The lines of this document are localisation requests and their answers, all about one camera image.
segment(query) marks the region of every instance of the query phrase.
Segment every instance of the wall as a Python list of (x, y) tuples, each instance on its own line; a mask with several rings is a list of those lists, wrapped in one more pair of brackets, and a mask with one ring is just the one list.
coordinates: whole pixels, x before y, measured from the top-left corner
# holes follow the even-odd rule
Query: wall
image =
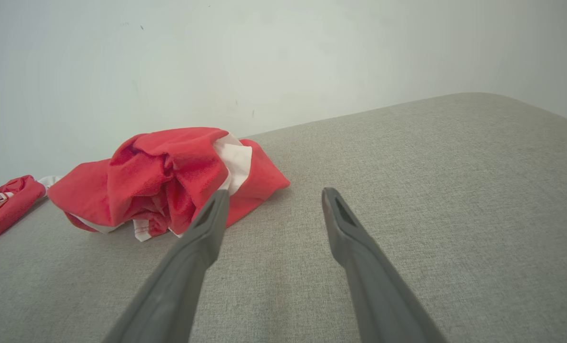
[(567, 1), (0, 0), (0, 184), (462, 91), (567, 117)]

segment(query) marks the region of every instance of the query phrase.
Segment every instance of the red and white garment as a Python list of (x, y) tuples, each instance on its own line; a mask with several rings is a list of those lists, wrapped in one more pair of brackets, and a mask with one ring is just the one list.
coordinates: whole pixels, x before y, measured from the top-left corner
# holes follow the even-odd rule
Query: red and white garment
[(145, 241), (167, 230), (181, 236), (218, 189), (231, 195), (230, 226), (288, 185), (254, 141), (183, 128), (132, 137), (111, 159), (73, 169), (48, 196), (79, 228), (111, 232), (133, 220)]
[(45, 197), (46, 189), (57, 179), (47, 176), (36, 181), (31, 175), (26, 175), (0, 187), (0, 234), (22, 217), (36, 200)]

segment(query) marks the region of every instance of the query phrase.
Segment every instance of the gray fabric surface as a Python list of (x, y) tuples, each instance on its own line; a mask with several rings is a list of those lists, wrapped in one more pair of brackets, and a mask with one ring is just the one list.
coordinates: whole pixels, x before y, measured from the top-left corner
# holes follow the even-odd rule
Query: gray fabric surface
[[(359, 341), (320, 191), (342, 193), (452, 342), (567, 342), (567, 119), (503, 96), (410, 102), (251, 137), (292, 182), (227, 230), (192, 342)], [(0, 237), (0, 342), (98, 342), (175, 237)]]

